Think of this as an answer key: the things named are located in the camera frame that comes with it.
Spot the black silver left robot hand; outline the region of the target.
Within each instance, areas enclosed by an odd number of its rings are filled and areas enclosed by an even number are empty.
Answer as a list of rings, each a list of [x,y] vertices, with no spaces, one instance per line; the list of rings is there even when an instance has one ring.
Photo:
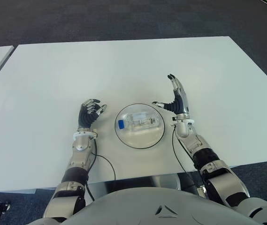
[[[88,99],[81,104],[78,128],[91,128],[93,122],[106,110],[107,105],[99,105],[100,100]]]

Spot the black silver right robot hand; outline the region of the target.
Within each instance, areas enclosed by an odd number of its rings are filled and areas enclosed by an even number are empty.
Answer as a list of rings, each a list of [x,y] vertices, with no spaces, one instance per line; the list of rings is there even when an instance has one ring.
[[[181,82],[173,75],[168,74],[168,79],[173,85],[174,100],[171,103],[153,101],[152,104],[174,114],[189,114],[189,104]]]

